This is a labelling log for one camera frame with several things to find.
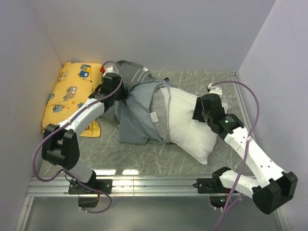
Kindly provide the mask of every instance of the white wall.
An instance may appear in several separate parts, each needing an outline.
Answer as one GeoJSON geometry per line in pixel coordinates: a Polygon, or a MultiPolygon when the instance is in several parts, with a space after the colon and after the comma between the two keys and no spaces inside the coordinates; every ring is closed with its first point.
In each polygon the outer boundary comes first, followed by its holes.
{"type": "Polygon", "coordinates": [[[29,0],[62,62],[238,71],[275,0],[29,0]]]}
{"type": "Polygon", "coordinates": [[[0,1],[0,230],[16,225],[61,62],[29,3],[0,1]]]}
{"type": "MultiPolygon", "coordinates": [[[[308,1],[278,0],[239,71],[261,109],[255,135],[266,153],[298,176],[286,211],[295,231],[308,225],[308,1]]],[[[255,103],[244,94],[251,119],[255,103]]]]}

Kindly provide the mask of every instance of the gray fabric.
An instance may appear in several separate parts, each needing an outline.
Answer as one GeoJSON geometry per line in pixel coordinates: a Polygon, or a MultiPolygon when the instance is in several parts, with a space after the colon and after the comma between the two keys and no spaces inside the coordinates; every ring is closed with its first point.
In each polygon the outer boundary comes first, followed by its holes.
{"type": "Polygon", "coordinates": [[[167,87],[169,88],[169,85],[162,84],[158,85],[153,93],[152,101],[150,104],[150,113],[157,113],[158,122],[154,123],[157,133],[160,136],[160,138],[165,143],[170,143],[170,133],[169,133],[169,116],[168,111],[166,111],[166,103],[165,98],[160,91],[160,88],[167,87]]]}
{"type": "MultiPolygon", "coordinates": [[[[116,102],[115,115],[120,122],[117,138],[119,142],[145,144],[149,139],[164,142],[159,136],[150,116],[150,104],[153,93],[157,86],[160,85],[171,86],[170,83],[164,80],[139,82],[128,89],[130,92],[128,99],[116,102]]],[[[163,111],[166,114],[164,103],[161,108],[163,110],[159,109],[160,116],[163,111]]]]}
{"type": "MultiPolygon", "coordinates": [[[[141,81],[156,79],[152,76],[151,72],[141,64],[125,60],[117,61],[117,63],[119,64],[122,70],[123,83],[126,88],[131,88],[136,83],[141,81]]],[[[115,112],[115,105],[110,107],[107,112],[101,115],[101,117],[109,120],[114,124],[117,124],[117,119],[114,112],[115,112]]]]}

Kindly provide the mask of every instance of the marble table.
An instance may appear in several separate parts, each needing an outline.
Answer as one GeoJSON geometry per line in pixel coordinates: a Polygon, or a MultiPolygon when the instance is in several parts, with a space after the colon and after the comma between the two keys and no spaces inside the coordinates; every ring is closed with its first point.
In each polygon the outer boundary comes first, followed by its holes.
{"type": "MultiPolygon", "coordinates": [[[[206,71],[153,71],[158,79],[169,77],[174,87],[202,96],[206,94],[209,83],[233,80],[229,72],[206,71]]],[[[228,104],[228,112],[236,114],[242,121],[243,115],[237,92],[233,84],[221,85],[222,102],[228,104]]],[[[227,166],[233,170],[241,167],[239,155],[217,137],[213,152],[208,156],[207,165],[200,164],[175,144],[163,144],[149,141],[145,145],[118,143],[118,128],[115,124],[98,119],[101,136],[98,138],[79,138],[80,158],[98,175],[202,175],[210,176],[217,169],[227,166]]],[[[58,167],[44,161],[41,176],[52,176],[58,167]]],[[[244,169],[245,175],[251,175],[250,169],[244,169]]]]}

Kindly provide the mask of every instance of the clothing tag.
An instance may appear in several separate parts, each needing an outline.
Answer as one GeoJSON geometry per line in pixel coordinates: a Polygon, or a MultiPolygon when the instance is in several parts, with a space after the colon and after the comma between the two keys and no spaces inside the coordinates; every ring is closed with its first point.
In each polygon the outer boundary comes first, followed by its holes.
{"type": "Polygon", "coordinates": [[[150,116],[151,116],[151,119],[152,119],[153,123],[158,122],[158,117],[157,117],[157,113],[156,112],[150,113],[150,116]]]}

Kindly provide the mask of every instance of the yellow pillow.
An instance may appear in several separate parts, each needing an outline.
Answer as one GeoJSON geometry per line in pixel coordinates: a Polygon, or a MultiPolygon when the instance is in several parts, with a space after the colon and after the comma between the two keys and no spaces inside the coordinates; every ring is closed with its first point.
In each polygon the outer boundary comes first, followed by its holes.
{"type": "MultiPolygon", "coordinates": [[[[59,124],[75,113],[101,83],[101,64],[66,63],[60,72],[46,106],[42,126],[59,124]]],[[[96,120],[81,133],[81,136],[99,137],[101,129],[96,120]]]]}

